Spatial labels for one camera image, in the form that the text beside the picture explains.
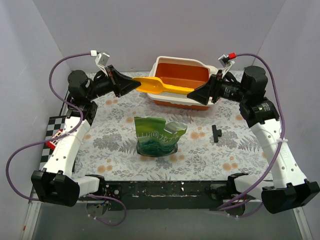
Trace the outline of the green cat litter bag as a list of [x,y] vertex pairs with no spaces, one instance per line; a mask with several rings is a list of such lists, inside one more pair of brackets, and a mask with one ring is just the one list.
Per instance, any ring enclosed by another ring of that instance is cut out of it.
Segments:
[[136,150],[147,157],[165,157],[178,151],[178,141],[186,133],[188,126],[182,122],[167,122],[164,118],[134,118],[137,138]]

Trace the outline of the floral patterned table mat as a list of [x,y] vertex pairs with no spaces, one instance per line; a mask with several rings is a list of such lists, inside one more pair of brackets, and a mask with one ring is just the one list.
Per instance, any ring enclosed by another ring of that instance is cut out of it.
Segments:
[[[268,162],[236,103],[221,99],[208,110],[156,105],[145,93],[113,93],[96,100],[97,112],[75,159],[74,178],[89,174],[109,181],[226,180],[235,173],[259,177]],[[135,117],[187,125],[178,151],[164,157],[137,153]],[[212,125],[222,131],[214,143]]]

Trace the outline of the white and orange litter box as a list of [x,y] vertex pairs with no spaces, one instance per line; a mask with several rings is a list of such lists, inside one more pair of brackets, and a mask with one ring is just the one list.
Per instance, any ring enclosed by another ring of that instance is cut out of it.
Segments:
[[[196,89],[204,85],[212,74],[218,69],[212,65],[206,65],[199,60],[171,56],[157,57],[149,73],[150,77],[158,77],[164,84],[177,87]],[[147,96],[160,106],[169,106],[183,109],[206,111],[214,104],[200,104],[186,95],[162,92],[160,94],[148,93]]]

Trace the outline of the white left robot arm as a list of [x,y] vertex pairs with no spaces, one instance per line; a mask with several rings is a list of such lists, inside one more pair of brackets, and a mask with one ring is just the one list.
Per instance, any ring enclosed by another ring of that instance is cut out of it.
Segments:
[[120,98],[141,83],[112,65],[100,70],[94,79],[82,70],[74,70],[67,81],[72,104],[70,114],[52,155],[41,170],[33,172],[31,182],[41,202],[72,207],[80,197],[90,194],[101,200],[107,193],[103,176],[90,174],[72,179],[75,158],[96,116],[98,106],[94,100],[111,92]]

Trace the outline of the small black plastic clip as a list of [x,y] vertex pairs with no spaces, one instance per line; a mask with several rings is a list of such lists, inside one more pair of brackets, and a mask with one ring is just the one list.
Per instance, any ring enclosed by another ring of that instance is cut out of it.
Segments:
[[217,126],[215,124],[212,125],[211,128],[212,128],[213,142],[218,143],[219,138],[222,137],[222,130],[217,129]]

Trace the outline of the red white toy block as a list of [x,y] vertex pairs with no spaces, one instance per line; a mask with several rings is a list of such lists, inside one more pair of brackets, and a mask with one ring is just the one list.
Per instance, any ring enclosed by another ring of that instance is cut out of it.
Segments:
[[58,144],[58,140],[53,140],[56,137],[59,137],[63,133],[62,129],[59,129],[51,138],[50,141],[46,143],[46,146],[51,150],[54,150]]

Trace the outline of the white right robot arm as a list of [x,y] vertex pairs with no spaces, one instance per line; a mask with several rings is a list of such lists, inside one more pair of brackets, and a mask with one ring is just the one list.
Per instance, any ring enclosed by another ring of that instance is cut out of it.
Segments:
[[271,167],[272,184],[261,181],[251,187],[256,180],[246,173],[237,173],[228,177],[227,195],[237,199],[248,194],[260,199],[271,214],[277,214],[305,206],[320,192],[320,186],[307,179],[282,136],[284,125],[278,111],[265,97],[267,83],[266,71],[259,66],[245,67],[241,81],[219,70],[187,98],[203,105],[216,103],[220,98],[239,104],[241,116],[259,141]]

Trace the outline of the yellow plastic litter scoop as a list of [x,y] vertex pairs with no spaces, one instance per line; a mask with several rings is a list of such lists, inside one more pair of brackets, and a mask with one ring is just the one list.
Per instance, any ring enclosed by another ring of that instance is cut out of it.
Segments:
[[140,86],[136,90],[142,93],[157,95],[166,92],[188,95],[195,90],[194,88],[165,84],[159,77],[134,77],[133,80],[140,82]]

